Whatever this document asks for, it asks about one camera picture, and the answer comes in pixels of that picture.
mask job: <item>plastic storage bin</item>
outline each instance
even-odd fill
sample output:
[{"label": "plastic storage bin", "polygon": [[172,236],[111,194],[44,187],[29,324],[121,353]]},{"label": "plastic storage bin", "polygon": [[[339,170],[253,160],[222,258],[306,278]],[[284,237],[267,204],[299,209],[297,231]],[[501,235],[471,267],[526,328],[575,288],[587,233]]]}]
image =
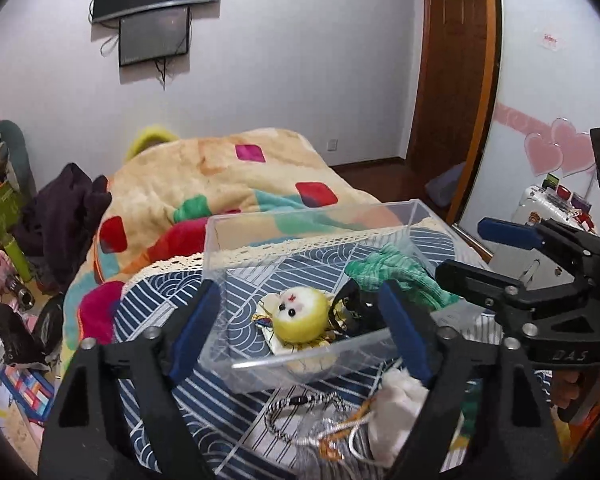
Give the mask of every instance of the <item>plastic storage bin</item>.
[{"label": "plastic storage bin", "polygon": [[251,316],[264,295],[290,286],[336,293],[349,279],[348,261],[387,243],[433,275],[434,266],[410,233],[415,224],[434,219],[442,222],[420,200],[211,217],[203,279],[218,283],[221,306],[200,364],[234,392],[253,392],[345,375],[397,357],[387,328],[325,348],[273,355]]}]

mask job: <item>blanket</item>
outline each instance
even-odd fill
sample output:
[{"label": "blanket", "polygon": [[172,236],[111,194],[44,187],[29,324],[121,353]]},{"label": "blanket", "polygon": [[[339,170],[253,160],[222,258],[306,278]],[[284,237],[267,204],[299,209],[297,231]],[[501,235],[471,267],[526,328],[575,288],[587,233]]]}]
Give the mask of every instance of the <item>blanket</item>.
[{"label": "blanket", "polygon": [[[116,172],[109,191],[111,204],[64,300],[62,368],[82,338],[82,298],[157,260],[201,251],[211,215],[378,201],[330,170],[303,136],[275,128],[154,146]],[[276,228],[283,238],[296,226]]]}]

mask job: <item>white drawstring pouch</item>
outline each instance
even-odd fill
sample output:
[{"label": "white drawstring pouch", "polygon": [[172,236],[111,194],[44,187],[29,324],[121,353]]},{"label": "white drawstring pouch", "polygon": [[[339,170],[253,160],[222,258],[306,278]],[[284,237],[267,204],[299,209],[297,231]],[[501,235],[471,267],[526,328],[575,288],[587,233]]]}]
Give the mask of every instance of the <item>white drawstring pouch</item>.
[{"label": "white drawstring pouch", "polygon": [[[409,372],[392,369],[382,376],[382,387],[371,405],[368,443],[374,461],[390,468],[407,441],[429,391]],[[460,435],[464,417],[460,414],[453,440]]]}]

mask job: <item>wooden floor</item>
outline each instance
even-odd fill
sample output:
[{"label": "wooden floor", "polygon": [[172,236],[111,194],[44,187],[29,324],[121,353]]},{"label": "wooden floor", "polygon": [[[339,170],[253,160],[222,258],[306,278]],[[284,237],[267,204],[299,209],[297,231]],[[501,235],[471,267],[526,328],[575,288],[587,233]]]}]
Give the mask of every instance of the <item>wooden floor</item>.
[{"label": "wooden floor", "polygon": [[331,169],[349,185],[372,194],[380,202],[419,198],[440,218],[446,218],[448,208],[439,208],[431,201],[424,189],[424,179],[411,170],[400,157],[343,164]]}]

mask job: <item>baseboard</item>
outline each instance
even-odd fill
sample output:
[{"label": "baseboard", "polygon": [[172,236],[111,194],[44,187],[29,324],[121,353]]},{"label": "baseboard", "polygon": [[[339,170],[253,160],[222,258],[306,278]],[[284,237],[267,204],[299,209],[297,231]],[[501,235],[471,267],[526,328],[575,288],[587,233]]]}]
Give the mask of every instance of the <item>baseboard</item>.
[{"label": "baseboard", "polygon": [[390,156],[388,158],[375,158],[373,160],[362,160],[361,162],[350,162],[349,164],[337,164],[331,166],[334,171],[338,170],[362,170],[364,168],[372,168],[374,166],[382,166],[384,164],[404,164],[404,159],[400,156]]}]

